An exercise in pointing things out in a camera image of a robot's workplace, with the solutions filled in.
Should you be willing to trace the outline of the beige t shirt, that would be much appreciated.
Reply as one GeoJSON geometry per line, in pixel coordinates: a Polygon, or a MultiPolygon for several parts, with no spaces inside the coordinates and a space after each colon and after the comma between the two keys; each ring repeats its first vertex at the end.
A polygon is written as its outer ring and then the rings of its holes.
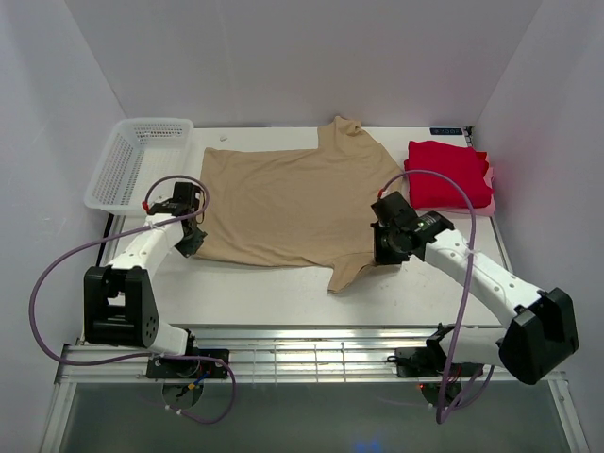
{"type": "Polygon", "coordinates": [[[357,121],[337,117],[317,137],[315,149],[205,150],[210,202],[199,258],[327,267],[331,293],[373,266],[371,206],[400,167],[357,121]]]}

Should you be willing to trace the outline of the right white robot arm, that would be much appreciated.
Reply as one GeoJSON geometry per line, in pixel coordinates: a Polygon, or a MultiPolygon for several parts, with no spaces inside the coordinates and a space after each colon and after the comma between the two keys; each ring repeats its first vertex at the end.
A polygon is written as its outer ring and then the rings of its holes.
{"type": "Polygon", "coordinates": [[[372,210],[376,264],[416,257],[467,287],[500,324],[493,331],[439,325],[425,346],[396,353],[402,376],[469,376],[473,367],[494,365],[533,385],[577,352],[574,305],[565,291],[545,291],[515,276],[472,250],[440,213],[418,215],[401,193],[379,199],[372,210]]]}

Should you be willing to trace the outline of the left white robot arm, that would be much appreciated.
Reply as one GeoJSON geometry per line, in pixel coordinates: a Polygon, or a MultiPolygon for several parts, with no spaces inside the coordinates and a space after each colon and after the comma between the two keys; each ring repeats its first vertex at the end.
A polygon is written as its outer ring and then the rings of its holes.
{"type": "Polygon", "coordinates": [[[160,320],[152,279],[171,252],[188,258],[202,246],[207,233],[197,218],[207,201],[201,187],[177,182],[170,198],[143,204],[148,229],[106,266],[92,267],[84,276],[87,342],[168,355],[168,366],[180,377],[198,370],[200,355],[190,347],[188,330],[160,320]]]}

